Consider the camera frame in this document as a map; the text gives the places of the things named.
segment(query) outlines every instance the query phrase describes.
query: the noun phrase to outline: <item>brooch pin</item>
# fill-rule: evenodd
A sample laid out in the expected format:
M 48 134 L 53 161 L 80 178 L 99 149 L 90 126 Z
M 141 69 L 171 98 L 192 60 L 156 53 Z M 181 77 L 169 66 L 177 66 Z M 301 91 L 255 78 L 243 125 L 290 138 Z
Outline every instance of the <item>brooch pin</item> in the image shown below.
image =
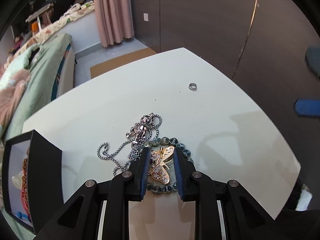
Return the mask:
M 167 166 L 167 163 L 172 162 L 172 160 L 168 162 L 165 161 L 172 156 L 173 151 L 174 146 L 167 148 L 161 147 L 157 151 L 151 151 L 151 166 L 149 175 L 151 175 L 154 179 L 159 180 L 162 184 L 168 184 L 170 181 L 169 174 L 164 167 L 170 170 L 170 168 Z

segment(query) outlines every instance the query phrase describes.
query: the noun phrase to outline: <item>gray floor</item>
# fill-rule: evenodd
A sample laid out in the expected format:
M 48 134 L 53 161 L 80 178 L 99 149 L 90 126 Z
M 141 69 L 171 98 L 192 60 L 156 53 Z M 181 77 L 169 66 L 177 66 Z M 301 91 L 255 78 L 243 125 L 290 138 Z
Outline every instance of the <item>gray floor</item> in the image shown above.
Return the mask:
M 91 79 L 90 68 L 92 66 L 145 48 L 147 48 L 146 45 L 135 38 L 132 38 L 130 40 L 122 41 L 119 44 L 110 45 L 107 48 L 99 49 L 94 53 L 77 59 L 78 64 L 76 64 L 75 68 L 75 87 Z

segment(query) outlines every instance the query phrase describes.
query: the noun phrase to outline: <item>chain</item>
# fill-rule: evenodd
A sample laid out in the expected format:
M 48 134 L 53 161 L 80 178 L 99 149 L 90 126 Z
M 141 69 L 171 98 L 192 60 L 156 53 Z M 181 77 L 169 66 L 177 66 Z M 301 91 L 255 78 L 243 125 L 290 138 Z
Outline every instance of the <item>chain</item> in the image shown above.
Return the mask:
M 159 122 L 157 124 L 153 123 L 153 119 L 154 118 L 158 118 Z M 100 159 L 102 160 L 112 160 L 117 166 L 113 169 L 113 176 L 116 175 L 116 172 L 118 170 L 121 170 L 121 172 L 127 171 L 129 168 L 129 165 L 131 162 L 140 159 L 140 155 L 141 153 L 138 150 L 139 146 L 142 146 L 146 141 L 148 141 L 151 136 L 152 136 L 152 130 L 156 131 L 156 135 L 154 136 L 154 138 L 157 138 L 159 135 L 159 130 L 158 127 L 161 125 L 162 123 L 162 119 L 159 115 L 157 114 L 149 114 L 149 115 L 145 115 L 140 119 L 140 122 L 135 123 L 134 127 L 132 127 L 130 129 L 131 133 L 129 134 L 129 136 L 135 136 L 135 138 L 130 139 L 128 141 L 123 142 L 120 147 L 112 154 L 108 154 L 107 151 L 109 149 L 109 143 L 105 142 L 103 144 L 101 144 L 97 150 L 97 155 Z M 131 143 L 131 148 L 132 150 L 130 151 L 128 158 L 130 159 L 129 161 L 127 161 L 123 166 L 121 166 L 117 160 L 115 160 L 113 157 L 116 156 L 124 146 L 126 146 L 127 144 Z

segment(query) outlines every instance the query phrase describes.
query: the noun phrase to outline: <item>open box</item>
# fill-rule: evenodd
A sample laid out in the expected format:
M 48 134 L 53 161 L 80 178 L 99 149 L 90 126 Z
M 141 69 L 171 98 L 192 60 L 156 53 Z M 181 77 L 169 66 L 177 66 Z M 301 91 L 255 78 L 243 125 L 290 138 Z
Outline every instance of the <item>open box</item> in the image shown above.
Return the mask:
M 26 212 L 21 201 L 21 190 L 12 182 L 12 177 L 22 171 L 25 158 L 28 158 L 26 185 L 31 221 L 17 215 L 18 212 Z M 5 144 L 2 167 L 4 208 L 34 234 L 63 205 L 61 158 L 62 151 L 35 130 L 18 135 Z

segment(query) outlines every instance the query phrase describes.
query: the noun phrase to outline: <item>pink curtain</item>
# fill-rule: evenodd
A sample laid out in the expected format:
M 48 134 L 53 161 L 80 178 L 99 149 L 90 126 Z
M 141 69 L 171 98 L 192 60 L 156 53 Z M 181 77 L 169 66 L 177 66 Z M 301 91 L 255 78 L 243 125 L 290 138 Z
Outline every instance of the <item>pink curtain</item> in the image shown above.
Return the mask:
M 94 5 L 102 46 L 133 36 L 129 0 L 94 0 Z

